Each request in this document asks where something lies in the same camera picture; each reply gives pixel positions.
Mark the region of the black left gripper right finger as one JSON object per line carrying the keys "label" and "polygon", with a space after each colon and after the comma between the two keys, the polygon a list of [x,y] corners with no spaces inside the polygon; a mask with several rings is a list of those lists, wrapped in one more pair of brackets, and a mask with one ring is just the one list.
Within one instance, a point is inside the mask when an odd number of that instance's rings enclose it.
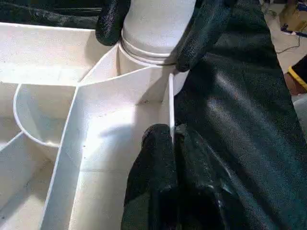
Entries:
{"label": "black left gripper right finger", "polygon": [[242,230],[242,205],[200,134],[186,124],[177,126],[175,152],[181,228]]}

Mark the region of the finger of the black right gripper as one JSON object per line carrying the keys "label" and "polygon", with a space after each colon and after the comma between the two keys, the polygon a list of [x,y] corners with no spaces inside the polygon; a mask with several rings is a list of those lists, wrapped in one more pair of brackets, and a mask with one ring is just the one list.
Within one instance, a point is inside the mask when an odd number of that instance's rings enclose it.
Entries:
{"label": "finger of the black right gripper", "polygon": [[218,41],[232,15],[231,0],[198,0],[188,31],[179,43],[176,69],[186,72]]}
{"label": "finger of the black right gripper", "polygon": [[105,46],[113,46],[121,36],[130,0],[104,0],[95,27],[95,37]]}

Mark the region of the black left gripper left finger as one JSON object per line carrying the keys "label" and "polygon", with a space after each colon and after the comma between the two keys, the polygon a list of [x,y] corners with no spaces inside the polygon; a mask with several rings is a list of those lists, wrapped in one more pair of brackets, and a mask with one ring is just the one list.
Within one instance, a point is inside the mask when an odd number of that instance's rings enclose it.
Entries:
{"label": "black left gripper left finger", "polygon": [[127,179],[123,230],[175,230],[178,183],[170,128],[150,126]]}

